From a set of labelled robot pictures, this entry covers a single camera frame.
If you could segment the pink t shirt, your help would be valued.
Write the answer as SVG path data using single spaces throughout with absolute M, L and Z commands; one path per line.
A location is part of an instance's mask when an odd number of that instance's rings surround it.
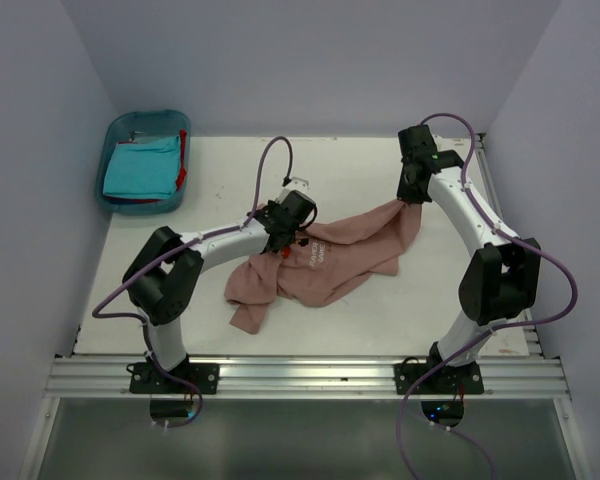
M 315 223 L 280 253 L 253 255 L 231 273 L 224 298 L 235 306 L 230 325 L 259 332 L 277 298 L 304 306 L 326 307 L 373 275 L 395 276 L 399 258 L 416 239 L 420 205 L 392 200 L 366 213 L 328 224 Z

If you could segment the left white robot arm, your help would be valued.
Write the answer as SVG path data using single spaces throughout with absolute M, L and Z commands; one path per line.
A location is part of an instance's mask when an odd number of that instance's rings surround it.
M 165 392 L 181 390 L 188 379 L 188 355 L 180 317 L 199 277 L 232 260 L 289 247 L 317 216 L 315 202 L 291 190 L 270 200 L 233 226 L 203 231 L 191 238 L 169 227 L 153 232 L 123 276 L 131 303 L 146 323 L 148 350 L 156 364 L 152 379 Z

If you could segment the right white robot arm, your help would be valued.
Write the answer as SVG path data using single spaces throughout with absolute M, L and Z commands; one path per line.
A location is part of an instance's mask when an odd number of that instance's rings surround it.
M 460 313 L 435 343 L 425 379 L 431 389 L 448 392 L 472 363 L 484 336 L 530 308 L 536 299 L 540 256 L 513 243 L 519 236 L 495 212 L 463 171 L 454 150 L 440 151 L 426 125 L 398 133 L 402 170 L 397 198 L 408 205 L 435 203 L 451 221 L 470 255 L 458 287 Z

